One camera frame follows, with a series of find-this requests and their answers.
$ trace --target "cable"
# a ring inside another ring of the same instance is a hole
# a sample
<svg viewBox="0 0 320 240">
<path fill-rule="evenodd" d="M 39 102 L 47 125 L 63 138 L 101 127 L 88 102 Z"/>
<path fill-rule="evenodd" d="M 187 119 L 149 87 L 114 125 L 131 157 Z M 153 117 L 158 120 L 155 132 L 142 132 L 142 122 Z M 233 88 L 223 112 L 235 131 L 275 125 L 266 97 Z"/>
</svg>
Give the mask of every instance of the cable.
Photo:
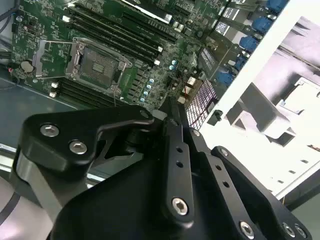
<svg viewBox="0 0 320 240">
<path fill-rule="evenodd" d="M 7 12 L 0 15 L 0 22 L 5 20 L 6 18 L 10 17 L 12 14 L 14 14 L 19 9 L 19 6 L 15 6 L 8 10 Z"/>
<path fill-rule="evenodd" d="M 9 42 L 6 42 L 5 40 L 3 40 L 2 38 L 0 38 L 0 44 L 4 46 L 6 49 L 11 50 L 12 48 L 12 45 Z"/>
<path fill-rule="evenodd" d="M 6 29 L 6 27 L 8 26 L 9 22 L 11 19 L 11 15 L 8 16 L 8 18 L 6 19 L 5 23 L 3 24 L 3 26 L 0 28 L 0 34 Z"/>
</svg>

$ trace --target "screw hole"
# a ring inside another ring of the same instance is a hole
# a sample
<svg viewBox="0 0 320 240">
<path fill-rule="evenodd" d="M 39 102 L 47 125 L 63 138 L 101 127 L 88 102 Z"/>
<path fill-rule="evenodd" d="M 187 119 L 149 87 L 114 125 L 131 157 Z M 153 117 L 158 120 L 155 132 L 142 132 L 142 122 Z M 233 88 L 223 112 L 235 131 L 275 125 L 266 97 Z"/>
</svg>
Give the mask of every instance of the screw hole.
<svg viewBox="0 0 320 240">
<path fill-rule="evenodd" d="M 223 183 L 223 185 L 224 185 L 226 188 L 230 188 L 229 183 L 227 183 L 226 181 L 223 181 L 222 183 Z"/>
<path fill-rule="evenodd" d="M 176 164 L 179 168 L 183 168 L 183 167 L 184 167 L 183 163 L 180 162 L 180 161 L 177 161 L 175 164 Z"/>
<path fill-rule="evenodd" d="M 179 152 L 179 153 L 183 153 L 184 151 L 182 151 L 182 149 L 180 147 L 176 147 L 176 150 Z"/>
</svg>

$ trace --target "gray surface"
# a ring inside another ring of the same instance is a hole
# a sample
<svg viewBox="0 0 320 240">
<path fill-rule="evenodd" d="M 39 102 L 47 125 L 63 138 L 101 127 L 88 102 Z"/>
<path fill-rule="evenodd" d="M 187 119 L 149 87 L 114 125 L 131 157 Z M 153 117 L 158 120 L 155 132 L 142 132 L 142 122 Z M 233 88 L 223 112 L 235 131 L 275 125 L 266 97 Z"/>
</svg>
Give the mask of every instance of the gray surface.
<svg viewBox="0 0 320 240">
<path fill-rule="evenodd" d="M 310 30 L 303 29 L 305 36 L 290 32 L 282 44 L 299 57 L 320 66 L 320 27 L 304 17 L 298 23 Z M 274 53 L 255 78 L 254 84 L 276 105 L 300 76 L 320 84 L 320 75 L 314 68 L 293 57 L 286 58 Z"/>
<path fill-rule="evenodd" d="M 0 211 L 13 195 L 13 188 L 0 177 Z M 47 213 L 24 197 L 0 225 L 2 240 L 45 240 L 52 228 Z"/>
<path fill-rule="evenodd" d="M 253 83 L 244 91 L 241 100 L 256 121 L 256 126 L 261 133 L 278 139 L 290 127 L 290 121 Z"/>
<path fill-rule="evenodd" d="M 65 181 L 58 179 L 27 159 L 20 152 L 16 173 L 30 184 L 41 206 L 45 209 L 52 222 L 55 222 L 58 213 L 75 196 L 87 190 L 86 180 Z"/>
<path fill-rule="evenodd" d="M 0 88 L 11 86 L 0 72 Z M 17 147 L 22 124 L 34 114 L 67 112 L 74 108 L 20 86 L 0 89 L 0 144 Z"/>
<path fill-rule="evenodd" d="M 314 240 L 320 239 L 320 194 L 314 196 L 292 213 L 305 225 Z"/>
</svg>

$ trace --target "electronic component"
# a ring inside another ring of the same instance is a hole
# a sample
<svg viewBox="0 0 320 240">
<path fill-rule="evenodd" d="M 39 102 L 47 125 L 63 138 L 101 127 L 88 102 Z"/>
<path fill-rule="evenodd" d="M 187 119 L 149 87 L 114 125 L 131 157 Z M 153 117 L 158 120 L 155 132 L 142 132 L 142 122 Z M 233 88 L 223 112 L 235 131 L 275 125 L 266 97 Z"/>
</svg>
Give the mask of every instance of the electronic component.
<svg viewBox="0 0 320 240">
<path fill-rule="evenodd" d="M 150 4 L 148 0 L 121 0 L 122 2 L 133 6 L 142 13 L 148 15 L 151 18 L 157 19 L 166 24 L 170 23 L 172 15 L 166 13 L 161 8 L 156 7 L 153 4 Z"/>
<path fill-rule="evenodd" d="M 227 87 L 229 87 L 235 79 L 235 77 L 232 75 L 232 73 L 221 72 L 221 71 L 218 71 L 216 73 L 215 77 L 216 77 L 217 82 L 222 83 L 222 84 L 226 85 Z"/>
<path fill-rule="evenodd" d="M 259 42 L 253 36 L 244 36 L 240 39 L 239 45 L 249 53 L 256 50 Z"/>
<path fill-rule="evenodd" d="M 191 34 L 192 34 L 191 29 L 186 27 L 186 28 L 184 29 L 184 34 L 187 35 L 188 37 L 190 37 Z"/>
<path fill-rule="evenodd" d="M 33 72 L 35 69 L 34 66 L 32 65 L 32 62 L 29 60 L 22 61 L 20 63 L 20 67 L 26 74 Z"/>
<path fill-rule="evenodd" d="M 252 28 L 260 34 L 266 34 L 272 25 L 272 21 L 265 16 L 261 16 L 253 21 Z"/>
<path fill-rule="evenodd" d="M 202 49 L 202 51 L 198 55 L 197 60 L 197 67 L 204 72 L 206 78 L 209 81 L 212 81 L 214 79 L 217 70 L 226 72 L 226 69 L 224 67 L 219 66 L 219 63 L 217 62 L 217 60 L 215 60 L 213 54 L 210 52 L 208 48 Z"/>
<path fill-rule="evenodd" d="M 44 1 L 21 2 L 15 17 L 22 16 L 22 21 L 15 20 L 12 28 L 17 77 L 77 108 L 138 104 L 149 111 L 167 96 L 178 100 L 184 89 L 181 80 L 198 78 L 197 56 L 204 42 L 197 34 L 210 31 L 226 4 L 64 2 L 53 1 L 49 7 Z M 191 14 L 194 8 L 197 14 Z"/>
<path fill-rule="evenodd" d="M 234 68 L 240 71 L 247 62 L 247 58 L 243 55 L 240 55 L 236 58 Z"/>
<path fill-rule="evenodd" d="M 285 8 L 288 0 L 268 0 L 266 7 L 274 13 L 280 13 Z"/>
<path fill-rule="evenodd" d="M 50 96 L 51 98 L 55 98 L 55 97 L 57 96 L 57 94 L 58 94 L 57 89 L 56 89 L 55 87 L 52 87 L 52 88 L 50 89 L 49 96 Z"/>
<path fill-rule="evenodd" d="M 66 74 L 73 79 L 100 90 L 117 83 L 126 68 L 133 64 L 114 50 L 88 39 L 72 44 L 71 61 Z"/>
</svg>

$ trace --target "screw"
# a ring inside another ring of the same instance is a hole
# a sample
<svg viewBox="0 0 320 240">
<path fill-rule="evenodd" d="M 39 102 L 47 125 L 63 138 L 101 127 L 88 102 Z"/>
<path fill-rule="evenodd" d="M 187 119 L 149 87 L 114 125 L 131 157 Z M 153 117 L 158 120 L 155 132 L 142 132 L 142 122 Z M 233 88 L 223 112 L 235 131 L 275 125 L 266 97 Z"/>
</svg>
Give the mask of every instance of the screw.
<svg viewBox="0 0 320 240">
<path fill-rule="evenodd" d="M 77 45 L 77 48 L 78 48 L 79 50 L 83 50 L 83 49 L 85 49 L 85 45 L 83 45 L 83 44 L 78 44 L 78 45 Z"/>
<path fill-rule="evenodd" d="M 196 135 L 197 137 L 200 137 L 200 132 L 198 132 L 197 130 L 193 129 L 192 132 L 193 132 L 194 135 Z"/>
<path fill-rule="evenodd" d="M 149 118 L 149 115 L 148 115 L 148 113 L 146 113 L 146 111 L 140 110 L 140 114 L 141 114 L 143 117 L 145 117 L 146 119 Z"/>
<path fill-rule="evenodd" d="M 181 198 L 176 197 L 172 199 L 172 206 L 179 215 L 184 216 L 188 212 L 188 206 Z"/>
<path fill-rule="evenodd" d="M 121 69 L 121 70 L 122 70 L 125 66 L 126 66 L 126 64 L 125 64 L 123 61 L 119 62 L 119 64 L 118 64 L 118 67 L 119 67 L 119 69 Z"/>
<path fill-rule="evenodd" d="M 69 144 L 69 149 L 75 154 L 82 155 L 86 153 L 87 146 L 81 141 L 72 141 Z"/>
<path fill-rule="evenodd" d="M 282 225 L 283 225 L 283 227 L 284 227 L 285 232 L 286 232 L 290 237 L 292 237 L 292 238 L 295 238 L 295 237 L 296 237 L 295 232 L 292 230 L 291 227 L 289 227 L 288 224 L 286 224 L 286 223 L 284 222 L 284 223 L 282 223 Z"/>
<path fill-rule="evenodd" d="M 40 132 L 46 137 L 56 137 L 59 135 L 59 129 L 51 124 L 45 124 L 40 127 Z"/>
<path fill-rule="evenodd" d="M 17 16 L 17 17 L 15 18 L 15 20 L 17 20 L 17 22 L 21 23 L 22 20 L 23 20 L 23 17 L 22 17 L 22 16 Z"/>
<path fill-rule="evenodd" d="M 241 231 L 243 232 L 243 234 L 248 238 L 248 239 L 254 239 L 255 238 L 255 233 L 253 231 L 253 229 L 250 227 L 250 225 L 248 223 L 246 223 L 245 221 L 241 221 L 240 222 L 240 228 Z"/>
<path fill-rule="evenodd" d="M 222 154 L 225 155 L 225 156 L 228 156 L 228 155 L 229 155 L 228 152 L 227 152 L 226 150 L 224 150 L 223 148 L 221 148 L 221 152 L 222 152 Z"/>
<path fill-rule="evenodd" d="M 305 231 L 299 225 L 296 224 L 296 225 L 294 225 L 294 227 L 304 239 L 307 238 L 307 234 L 305 233 Z"/>
</svg>

